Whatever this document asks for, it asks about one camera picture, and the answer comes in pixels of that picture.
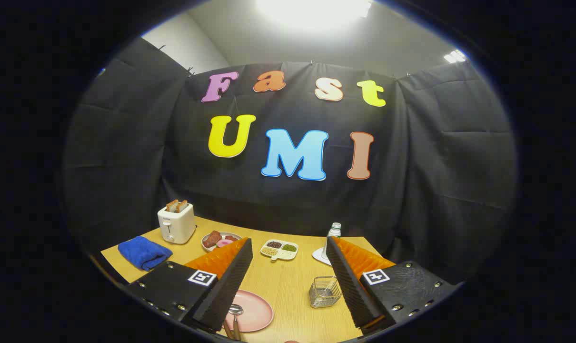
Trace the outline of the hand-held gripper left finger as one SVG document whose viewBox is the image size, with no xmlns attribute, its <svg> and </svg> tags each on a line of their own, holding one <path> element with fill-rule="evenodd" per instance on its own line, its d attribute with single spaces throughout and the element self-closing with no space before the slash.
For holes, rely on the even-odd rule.
<svg viewBox="0 0 576 343">
<path fill-rule="evenodd" d="M 253 258 L 244 237 L 184 264 L 164 262 L 125 290 L 184 325 L 219 331 Z"/>
</svg>

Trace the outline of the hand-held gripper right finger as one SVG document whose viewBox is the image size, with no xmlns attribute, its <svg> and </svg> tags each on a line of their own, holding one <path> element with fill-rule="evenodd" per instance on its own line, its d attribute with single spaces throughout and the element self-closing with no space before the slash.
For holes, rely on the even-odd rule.
<svg viewBox="0 0 576 343">
<path fill-rule="evenodd" d="M 353 323 L 364 334 L 419 317 L 461 287 L 417 262 L 393 263 L 335 236 L 327 238 L 327 257 Z"/>
</svg>

